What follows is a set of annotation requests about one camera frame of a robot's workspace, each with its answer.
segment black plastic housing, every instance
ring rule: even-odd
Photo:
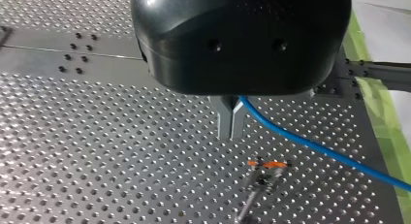
[[[150,73],[200,95],[288,95],[330,73],[351,0],[132,0]]]

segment metal bracket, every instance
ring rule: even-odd
[[[12,33],[12,28],[6,26],[0,26],[0,47],[2,47],[10,34]]]
[[[327,79],[314,88],[316,95],[361,100],[356,78],[381,80],[389,89],[411,92],[411,65],[352,62],[341,49]]]
[[[209,102],[218,112],[218,138],[242,137],[247,109],[235,96],[209,96]]]

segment blue pneumatic hose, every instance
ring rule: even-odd
[[[393,186],[402,188],[404,190],[407,190],[408,192],[411,192],[411,185],[403,182],[397,178],[385,175],[383,173],[380,173],[378,171],[375,171],[371,168],[369,168],[366,165],[363,165],[353,159],[350,159],[340,153],[335,152],[334,150],[328,149],[320,144],[316,144],[314,142],[312,142],[311,140],[305,139],[303,137],[300,137],[296,134],[293,134],[275,124],[273,124],[271,121],[269,121],[268,119],[266,119],[262,114],[260,114],[256,108],[254,108],[253,105],[251,105],[251,103],[248,101],[248,99],[245,96],[239,96],[239,100],[244,104],[244,106],[246,108],[248,108],[248,110],[251,112],[252,115],[254,115],[254,117],[260,121],[262,124],[264,124],[267,128],[269,128],[270,130],[274,131],[275,133],[290,139],[298,144],[305,144],[308,147],[320,152],[320,153],[324,153],[327,154],[328,156],[330,156],[331,158],[334,158],[335,160],[338,160],[339,162],[346,164],[350,167],[356,168],[357,170],[359,170],[360,172],[363,172],[367,175],[376,177],[386,183],[389,183]]]

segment mounting hole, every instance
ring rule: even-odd
[[[277,39],[272,43],[272,49],[275,51],[285,51],[287,46],[288,44],[284,39]]]
[[[211,51],[219,52],[219,51],[221,51],[222,47],[223,47],[223,45],[217,39],[211,39],[211,40],[208,41],[208,49],[211,50]]]

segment metal edge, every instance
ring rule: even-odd
[[[99,36],[98,34],[86,35],[83,33],[41,32],[17,29],[10,36],[5,47],[58,50],[142,59],[142,54],[134,36],[116,38]]]

